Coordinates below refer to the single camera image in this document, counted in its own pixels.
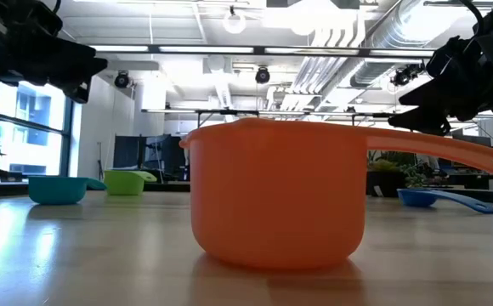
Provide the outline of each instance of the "desk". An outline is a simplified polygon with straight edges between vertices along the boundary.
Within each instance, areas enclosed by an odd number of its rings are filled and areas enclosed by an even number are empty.
[[[493,304],[493,215],[368,199],[365,238],[350,261],[291,273],[206,257],[189,205],[187,193],[156,192],[90,191],[64,207],[0,200],[0,305]]]

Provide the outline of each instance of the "blue scoop handle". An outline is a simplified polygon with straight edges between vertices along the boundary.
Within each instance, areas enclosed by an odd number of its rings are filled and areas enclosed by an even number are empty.
[[[438,199],[442,199],[455,201],[479,213],[493,213],[493,206],[491,204],[473,199],[469,196],[441,190],[399,190],[399,198],[403,201],[404,205],[410,207],[429,207]]]

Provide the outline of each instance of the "window frame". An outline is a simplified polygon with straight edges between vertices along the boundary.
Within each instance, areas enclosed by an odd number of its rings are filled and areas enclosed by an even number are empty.
[[[48,133],[57,133],[61,135],[61,152],[59,155],[59,176],[69,176],[69,162],[71,150],[71,122],[72,122],[72,107],[73,101],[65,97],[65,112],[63,129],[52,128],[36,122],[29,122],[24,119],[19,119],[11,116],[0,114],[0,121],[11,122],[19,127],[32,128]]]

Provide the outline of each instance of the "ceiling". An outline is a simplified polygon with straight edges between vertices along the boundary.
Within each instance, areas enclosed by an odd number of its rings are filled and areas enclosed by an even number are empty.
[[[50,8],[54,6],[55,0],[43,1]],[[235,10],[246,16],[246,28],[240,34],[231,34],[223,27],[224,15],[229,11],[227,3],[231,2],[210,4],[210,1],[202,1],[197,4],[177,4],[176,1],[161,1],[165,4],[144,4],[140,3],[142,1],[113,3],[99,0],[92,3],[63,0],[59,16],[64,21],[64,30],[60,35],[87,45],[153,43],[307,46],[313,43],[315,37],[314,34],[297,35],[290,29],[293,25],[288,25],[286,28],[280,26],[279,22],[273,22],[274,20],[268,17],[268,14],[279,11],[280,8],[265,9],[265,0],[233,3],[236,6]],[[365,19],[365,28],[369,29],[393,4],[394,0],[381,0],[379,3],[374,3],[374,0],[364,2],[361,11]],[[438,48],[444,45],[449,37],[455,35],[470,37],[473,34],[471,28],[475,23],[474,18],[470,14],[461,14],[461,16],[463,17],[458,18],[448,30],[438,35],[426,47]],[[292,20],[292,23],[307,21],[301,17],[298,17],[299,20]],[[205,56],[111,54],[105,57],[108,60],[125,63],[157,62],[169,80],[167,102],[172,105],[173,103],[184,104],[188,100],[204,100],[208,96],[217,95],[213,77],[209,73],[203,73]],[[231,57],[233,65],[239,65],[242,68],[233,70],[232,75],[227,79],[229,93],[231,97],[265,98],[271,86],[281,84],[286,86],[293,82],[304,61],[304,57],[233,56]],[[258,85],[254,81],[256,69],[260,65],[268,66],[271,72],[271,81],[268,84]],[[133,75],[138,79],[143,76],[143,74]],[[396,93],[394,88],[388,85],[388,79],[389,76],[382,76],[378,86],[372,86],[371,90],[366,90],[358,99],[350,101],[351,104],[359,101],[356,107],[362,111],[384,111],[396,105],[400,95],[429,80],[427,76],[422,76]]]

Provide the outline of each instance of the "security camera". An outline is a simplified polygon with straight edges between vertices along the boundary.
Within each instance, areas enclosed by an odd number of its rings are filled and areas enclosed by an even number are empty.
[[[118,76],[114,79],[114,85],[118,88],[128,88],[131,85],[131,79],[127,71],[118,71]]]
[[[267,67],[259,67],[258,72],[256,72],[256,83],[265,84],[266,82],[269,82],[269,77],[270,75]]]

